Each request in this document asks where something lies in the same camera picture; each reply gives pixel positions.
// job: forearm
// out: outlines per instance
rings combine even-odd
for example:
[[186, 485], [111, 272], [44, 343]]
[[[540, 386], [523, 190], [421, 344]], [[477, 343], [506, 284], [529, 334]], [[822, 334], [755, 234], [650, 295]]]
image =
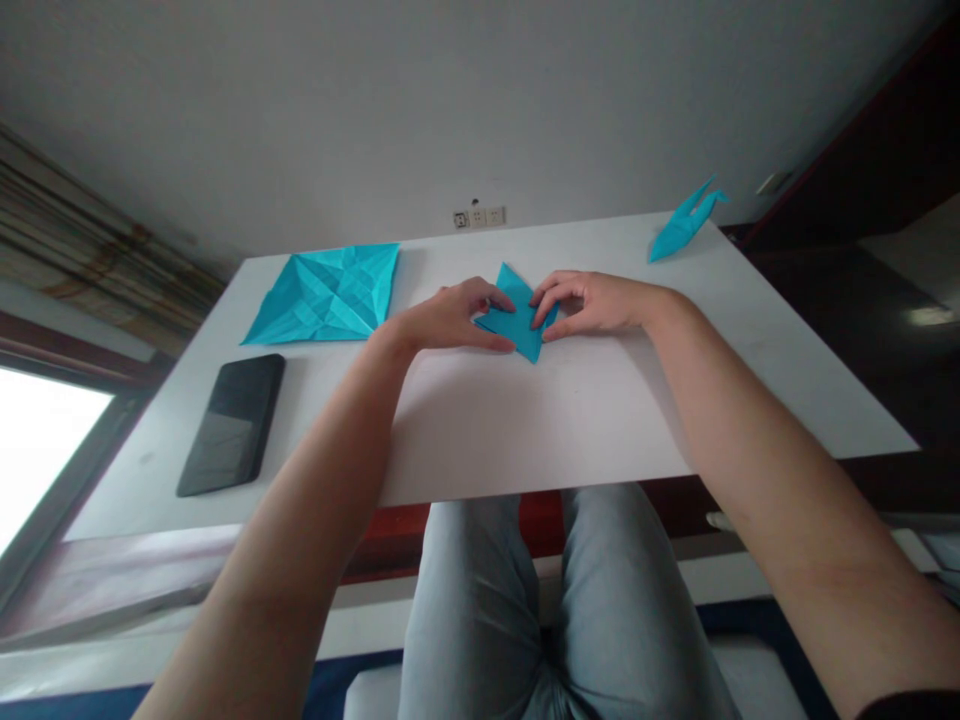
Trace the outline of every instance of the forearm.
[[299, 714], [334, 592], [380, 495], [416, 354], [382, 330], [277, 474], [138, 717]]
[[328, 600], [330, 579], [339, 581], [376, 507], [393, 416], [416, 354], [391, 330], [370, 338], [277, 474], [212, 599]]
[[[775, 573], [800, 569], [823, 556], [810, 544], [833, 544], [863, 524], [858, 539], [836, 548], [854, 559], [872, 555], [889, 533], [842, 468], [760, 382], [703, 314], [671, 295], [645, 324], [663, 364], [698, 472], [744, 540], [756, 541], [758, 561], [768, 550]], [[811, 522], [812, 518], [828, 522]], [[873, 537], [864, 538], [860, 530]], [[790, 547], [776, 544], [790, 538]]]
[[842, 716], [881, 695], [956, 687], [955, 613], [842, 468], [692, 303], [646, 324], [707, 488], [770, 581]]

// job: window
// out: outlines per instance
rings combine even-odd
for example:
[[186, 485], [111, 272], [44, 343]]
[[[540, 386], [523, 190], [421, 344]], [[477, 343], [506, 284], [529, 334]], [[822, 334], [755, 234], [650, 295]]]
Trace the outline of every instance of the window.
[[0, 555], [113, 397], [0, 367]]

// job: blue origami paper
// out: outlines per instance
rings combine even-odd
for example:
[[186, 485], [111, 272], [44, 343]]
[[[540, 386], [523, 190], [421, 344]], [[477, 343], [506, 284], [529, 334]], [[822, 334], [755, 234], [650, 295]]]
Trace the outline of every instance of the blue origami paper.
[[537, 314], [537, 309], [530, 307], [533, 290], [506, 263], [500, 266], [497, 287], [513, 300], [517, 311], [508, 313], [491, 306], [490, 312], [478, 317], [474, 322], [484, 330], [513, 340], [517, 344], [517, 352], [536, 365], [537, 360], [540, 359], [540, 346], [543, 345], [543, 331], [553, 325], [560, 306], [554, 305], [547, 314], [547, 319], [543, 321], [543, 325], [536, 330], [531, 330], [530, 325]]
[[241, 345], [364, 340], [387, 319], [400, 244], [291, 255]]
[[650, 248], [650, 262], [656, 262], [685, 248], [690, 241], [693, 240], [693, 236], [697, 234], [697, 230], [699, 230], [707, 221], [707, 218], [710, 217], [710, 213], [713, 212], [713, 206], [718, 202], [729, 202], [727, 196], [723, 194], [723, 191], [715, 190], [707, 195], [700, 204], [700, 207], [697, 208], [697, 211], [693, 212], [693, 208], [700, 202], [700, 198], [703, 197], [703, 194], [707, 191], [707, 188], [715, 177], [716, 175], [711, 176], [702, 188], [697, 190], [677, 208], [673, 217], [670, 218], [670, 222], [668, 222], [663, 231], [657, 235], [657, 239], [653, 241], [653, 247]]

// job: folded paper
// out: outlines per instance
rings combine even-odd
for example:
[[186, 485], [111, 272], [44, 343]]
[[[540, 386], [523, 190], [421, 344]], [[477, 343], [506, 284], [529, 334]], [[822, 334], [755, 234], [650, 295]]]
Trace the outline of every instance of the folded paper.
[[291, 255], [241, 345], [363, 340], [387, 319], [399, 243]]
[[710, 213], [713, 212], [713, 206], [718, 202], [729, 202], [727, 196], [724, 195], [721, 190], [715, 190], [704, 198], [704, 201], [700, 204], [700, 207], [697, 208], [696, 212], [693, 211], [693, 208], [700, 202], [700, 198], [703, 197], [707, 188], [710, 187], [710, 183], [713, 182], [714, 177], [716, 176], [707, 180], [702, 188], [697, 190], [677, 208], [673, 217], [670, 218], [670, 222], [667, 223], [667, 226], [657, 236], [657, 239], [653, 241], [653, 247], [650, 248], [650, 262], [656, 262], [685, 248], [690, 241], [693, 240], [693, 236], [697, 234], [697, 231], [703, 227], [707, 218], [710, 217]]
[[530, 307], [533, 290], [506, 263], [500, 266], [497, 287], [513, 300], [517, 311], [509, 313], [491, 307], [490, 312], [478, 317], [474, 322], [484, 330], [513, 340], [517, 345], [517, 352], [536, 364], [540, 358], [540, 346], [543, 345], [543, 331], [553, 325], [560, 306], [554, 305], [547, 314], [547, 319], [543, 321], [543, 325], [536, 330], [531, 330], [530, 325], [537, 314], [537, 309]]

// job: left hand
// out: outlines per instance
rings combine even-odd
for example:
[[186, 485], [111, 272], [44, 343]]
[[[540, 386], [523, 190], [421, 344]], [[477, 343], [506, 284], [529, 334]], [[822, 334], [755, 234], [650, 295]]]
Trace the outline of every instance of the left hand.
[[517, 347], [513, 342], [480, 329], [470, 320], [478, 312], [487, 312], [491, 304], [506, 312], [517, 311], [502, 290], [481, 277], [474, 277], [459, 285], [440, 288], [429, 300], [388, 320], [383, 328], [392, 327], [416, 350], [466, 346], [513, 352]]

